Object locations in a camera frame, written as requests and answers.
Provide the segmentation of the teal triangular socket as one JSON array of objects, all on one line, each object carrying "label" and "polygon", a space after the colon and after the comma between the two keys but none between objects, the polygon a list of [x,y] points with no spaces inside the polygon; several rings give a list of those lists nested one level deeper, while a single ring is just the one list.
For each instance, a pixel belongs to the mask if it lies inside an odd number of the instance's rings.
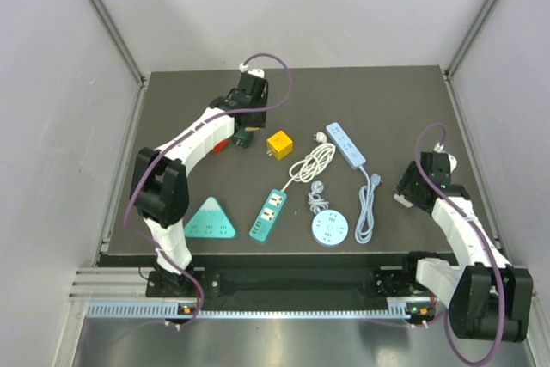
[{"label": "teal triangular socket", "polygon": [[216,198],[208,197],[184,227],[187,238],[233,239],[236,230]]}]

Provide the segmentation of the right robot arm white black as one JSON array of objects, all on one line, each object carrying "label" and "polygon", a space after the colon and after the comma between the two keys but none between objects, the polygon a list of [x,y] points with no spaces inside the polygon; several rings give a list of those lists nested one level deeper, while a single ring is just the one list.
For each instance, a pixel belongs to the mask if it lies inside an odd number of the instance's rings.
[{"label": "right robot arm white black", "polygon": [[495,247],[477,218],[473,202],[451,181],[456,159],[443,151],[422,152],[408,165],[395,199],[426,212],[442,230],[457,263],[437,253],[414,251],[403,262],[401,284],[418,295],[432,292],[447,308],[459,339],[522,342],[526,339],[533,279]]}]

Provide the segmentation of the round light blue socket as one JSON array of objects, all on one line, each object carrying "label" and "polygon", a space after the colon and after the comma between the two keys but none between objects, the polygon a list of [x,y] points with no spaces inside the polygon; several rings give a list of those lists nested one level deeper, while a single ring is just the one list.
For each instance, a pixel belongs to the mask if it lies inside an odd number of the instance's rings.
[{"label": "round light blue socket", "polygon": [[311,233],[315,241],[324,247],[335,247],[347,237],[349,226],[346,218],[338,211],[324,210],[315,215]]}]

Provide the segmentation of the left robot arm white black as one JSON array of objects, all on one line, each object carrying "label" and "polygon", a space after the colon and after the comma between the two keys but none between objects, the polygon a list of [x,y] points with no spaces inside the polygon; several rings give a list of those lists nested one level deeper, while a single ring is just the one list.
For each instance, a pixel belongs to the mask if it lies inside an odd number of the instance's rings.
[{"label": "left robot arm white black", "polygon": [[155,149],[144,147],[136,157],[131,199],[155,243],[155,269],[176,295],[195,283],[188,268],[192,255],[186,244],[183,217],[189,206],[187,178],[214,147],[242,128],[263,128],[268,81],[261,69],[240,74],[237,86],[216,98],[180,135]]}]

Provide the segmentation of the white cube socket adapter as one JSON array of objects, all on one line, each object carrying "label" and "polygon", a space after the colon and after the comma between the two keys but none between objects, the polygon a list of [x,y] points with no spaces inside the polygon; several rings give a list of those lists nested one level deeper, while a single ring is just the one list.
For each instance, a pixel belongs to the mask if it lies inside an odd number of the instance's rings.
[{"label": "white cube socket adapter", "polygon": [[411,202],[409,202],[403,195],[399,195],[397,193],[394,194],[394,199],[402,204],[403,206],[405,206],[406,208],[411,208],[413,207],[413,204]]}]

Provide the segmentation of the teal power strip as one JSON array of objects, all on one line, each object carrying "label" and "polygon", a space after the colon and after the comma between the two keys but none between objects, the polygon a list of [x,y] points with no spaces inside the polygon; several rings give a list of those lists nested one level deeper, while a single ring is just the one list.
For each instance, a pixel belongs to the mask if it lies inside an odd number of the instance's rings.
[{"label": "teal power strip", "polygon": [[265,243],[271,234],[287,200],[286,193],[273,189],[260,209],[248,235],[256,242]]}]

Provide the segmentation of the dark green cube plug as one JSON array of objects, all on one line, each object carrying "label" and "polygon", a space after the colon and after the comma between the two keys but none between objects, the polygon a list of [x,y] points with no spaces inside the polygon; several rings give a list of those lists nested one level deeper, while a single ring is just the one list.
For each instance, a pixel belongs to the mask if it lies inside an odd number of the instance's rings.
[{"label": "dark green cube plug", "polygon": [[236,147],[248,148],[252,143],[254,138],[254,132],[249,131],[247,128],[238,129],[235,134],[231,137],[231,142]]}]

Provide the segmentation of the red cube plug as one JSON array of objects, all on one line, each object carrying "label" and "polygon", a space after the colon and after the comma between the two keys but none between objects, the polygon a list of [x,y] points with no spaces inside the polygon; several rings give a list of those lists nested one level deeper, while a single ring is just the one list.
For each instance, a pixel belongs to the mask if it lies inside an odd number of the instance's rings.
[{"label": "red cube plug", "polygon": [[219,153],[221,152],[223,149],[225,149],[227,147],[229,143],[229,140],[228,139],[224,139],[223,141],[221,141],[219,144],[217,144],[214,148],[213,148],[213,152],[214,153]]}]

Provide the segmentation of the light blue power strip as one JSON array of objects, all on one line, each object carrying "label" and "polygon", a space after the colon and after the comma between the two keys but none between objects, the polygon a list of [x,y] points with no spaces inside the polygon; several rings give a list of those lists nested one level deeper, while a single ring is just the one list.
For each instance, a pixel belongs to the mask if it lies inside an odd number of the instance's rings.
[{"label": "light blue power strip", "polygon": [[352,169],[363,167],[366,159],[338,122],[326,126],[326,134]]}]

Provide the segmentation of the yellow cube plug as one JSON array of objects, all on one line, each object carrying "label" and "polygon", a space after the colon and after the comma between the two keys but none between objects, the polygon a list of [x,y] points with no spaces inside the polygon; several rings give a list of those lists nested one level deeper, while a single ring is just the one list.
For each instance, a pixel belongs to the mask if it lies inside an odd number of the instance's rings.
[{"label": "yellow cube plug", "polygon": [[281,161],[293,151],[293,140],[282,130],[266,140],[266,154]]}]

